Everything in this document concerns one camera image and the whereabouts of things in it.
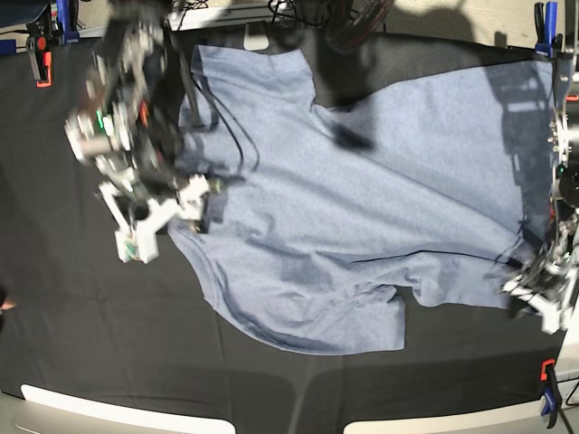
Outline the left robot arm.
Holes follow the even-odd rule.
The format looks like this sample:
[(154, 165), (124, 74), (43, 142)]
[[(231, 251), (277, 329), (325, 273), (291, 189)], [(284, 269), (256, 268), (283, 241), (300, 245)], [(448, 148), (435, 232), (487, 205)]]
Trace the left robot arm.
[(578, 280), (578, 39), (556, 56), (551, 148), (551, 218), (536, 258), (502, 291), (542, 317), (542, 330), (568, 328)]

